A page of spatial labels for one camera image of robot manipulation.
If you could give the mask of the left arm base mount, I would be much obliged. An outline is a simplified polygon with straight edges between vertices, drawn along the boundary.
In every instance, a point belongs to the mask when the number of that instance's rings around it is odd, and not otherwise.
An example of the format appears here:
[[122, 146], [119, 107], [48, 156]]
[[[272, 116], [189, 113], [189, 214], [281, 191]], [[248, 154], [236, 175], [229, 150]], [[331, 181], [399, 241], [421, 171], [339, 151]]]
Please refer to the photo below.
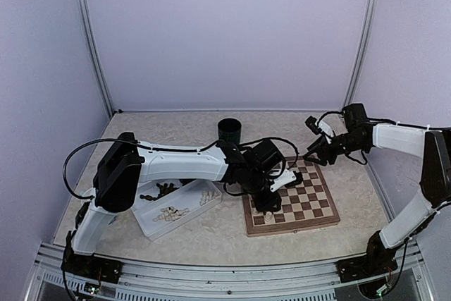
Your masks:
[[114, 284], [118, 283], [122, 268], [123, 263], [118, 260], [80, 254], [70, 254], [61, 265], [61, 269], [70, 274]]

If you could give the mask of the wooden chess board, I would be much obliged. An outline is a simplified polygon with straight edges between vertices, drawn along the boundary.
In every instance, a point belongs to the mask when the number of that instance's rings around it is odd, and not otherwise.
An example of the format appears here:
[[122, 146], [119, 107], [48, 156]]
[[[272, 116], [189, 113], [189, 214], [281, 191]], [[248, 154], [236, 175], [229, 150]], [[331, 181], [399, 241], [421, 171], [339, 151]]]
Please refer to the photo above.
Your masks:
[[293, 170], [302, 173], [303, 182], [278, 190], [281, 209], [273, 213], [270, 223], [265, 223], [263, 213], [252, 214], [254, 206], [250, 196], [242, 197], [247, 236], [298, 233], [339, 224], [340, 216], [320, 167], [293, 156], [287, 158], [287, 164], [295, 165]]

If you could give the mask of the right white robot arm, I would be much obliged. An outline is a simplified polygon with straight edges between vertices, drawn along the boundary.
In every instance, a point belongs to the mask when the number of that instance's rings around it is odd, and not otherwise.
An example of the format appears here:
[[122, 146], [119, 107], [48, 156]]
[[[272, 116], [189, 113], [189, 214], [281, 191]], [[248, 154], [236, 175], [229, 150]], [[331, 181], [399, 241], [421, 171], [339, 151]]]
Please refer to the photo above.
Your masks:
[[359, 152], [365, 156], [376, 150], [369, 162], [371, 174], [394, 214], [369, 239], [360, 261], [361, 270], [374, 276], [402, 244], [450, 203], [450, 128], [372, 118], [362, 103], [349, 104], [334, 114], [345, 125], [341, 134], [325, 122], [327, 113], [306, 119], [317, 139], [307, 147], [304, 158], [326, 166], [341, 155], [350, 158]]

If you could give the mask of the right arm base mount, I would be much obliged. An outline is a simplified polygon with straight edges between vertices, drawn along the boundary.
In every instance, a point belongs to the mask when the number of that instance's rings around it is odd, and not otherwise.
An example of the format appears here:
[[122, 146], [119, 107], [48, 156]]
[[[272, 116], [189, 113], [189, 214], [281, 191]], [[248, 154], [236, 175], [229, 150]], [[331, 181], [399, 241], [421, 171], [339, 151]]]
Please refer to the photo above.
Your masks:
[[364, 278], [386, 274], [398, 269], [394, 259], [372, 262], [366, 256], [342, 259], [335, 263], [341, 283], [358, 281]]

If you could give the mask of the white plastic tray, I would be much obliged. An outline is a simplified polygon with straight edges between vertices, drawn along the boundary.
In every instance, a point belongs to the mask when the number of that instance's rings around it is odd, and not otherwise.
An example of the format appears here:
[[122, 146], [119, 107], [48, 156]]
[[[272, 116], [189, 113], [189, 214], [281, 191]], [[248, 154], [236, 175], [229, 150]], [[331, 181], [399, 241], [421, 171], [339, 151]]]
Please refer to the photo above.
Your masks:
[[207, 180], [154, 180], [137, 189], [132, 212], [148, 240], [156, 240], [222, 201]]

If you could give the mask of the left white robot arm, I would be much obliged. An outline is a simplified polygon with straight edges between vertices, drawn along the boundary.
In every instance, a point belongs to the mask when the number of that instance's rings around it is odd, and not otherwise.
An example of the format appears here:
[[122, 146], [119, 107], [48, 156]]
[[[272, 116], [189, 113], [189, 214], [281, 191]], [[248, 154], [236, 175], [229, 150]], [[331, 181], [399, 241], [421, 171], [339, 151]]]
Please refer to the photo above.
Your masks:
[[136, 140], [133, 133], [108, 139], [111, 146], [97, 166], [92, 186], [85, 196], [75, 230], [66, 245], [73, 253], [70, 262], [83, 276], [98, 270], [92, 255], [115, 215], [135, 202], [139, 186], [166, 179], [191, 179], [237, 184], [254, 200], [260, 212], [278, 211], [278, 189], [296, 179], [270, 138], [253, 147], [217, 140], [205, 147], [189, 148], [151, 144]]

